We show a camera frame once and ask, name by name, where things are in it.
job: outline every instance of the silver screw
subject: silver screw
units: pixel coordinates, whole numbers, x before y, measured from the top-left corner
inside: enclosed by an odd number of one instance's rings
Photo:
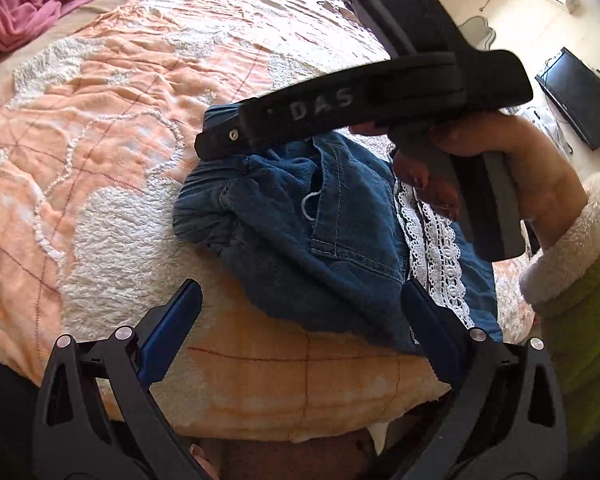
[[[542,339],[538,339],[537,337],[532,337],[529,343],[536,350],[542,350],[544,348],[544,342]]]
[[[70,342],[71,342],[71,336],[68,336],[67,334],[61,335],[56,340],[56,346],[58,346],[58,348],[65,348],[65,347],[69,346]]]
[[[121,326],[116,330],[116,339],[120,339],[120,341],[124,341],[125,339],[129,339],[133,335],[133,330],[130,326]]]
[[[478,343],[487,339],[487,333],[481,328],[472,328],[469,330],[469,335],[471,336],[471,339],[477,341]]]

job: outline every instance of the orange blanket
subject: orange blanket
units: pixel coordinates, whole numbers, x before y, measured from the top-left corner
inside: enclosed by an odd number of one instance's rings
[[[209,104],[385,56],[317,4],[131,0],[20,66],[0,88],[0,361],[39,383],[59,335],[135,324],[191,277],[202,314],[152,387],[183,434],[303,440],[440,396],[424,359],[267,318],[171,231]]]

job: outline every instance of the denim pocket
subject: denim pocket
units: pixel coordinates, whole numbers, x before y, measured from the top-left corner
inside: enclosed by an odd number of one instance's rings
[[[390,168],[340,135],[314,137],[313,142],[320,153],[322,186],[311,252],[403,282],[408,251]]]

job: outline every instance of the green jacket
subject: green jacket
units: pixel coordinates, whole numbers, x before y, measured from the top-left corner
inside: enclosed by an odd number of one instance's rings
[[[541,318],[571,449],[600,432],[600,174],[585,188],[589,203],[580,217],[520,279],[525,299]]]

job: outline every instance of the black computer monitor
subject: black computer monitor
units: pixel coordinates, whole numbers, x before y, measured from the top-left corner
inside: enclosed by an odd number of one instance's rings
[[[542,90],[592,150],[600,146],[600,78],[568,49],[536,75]]]

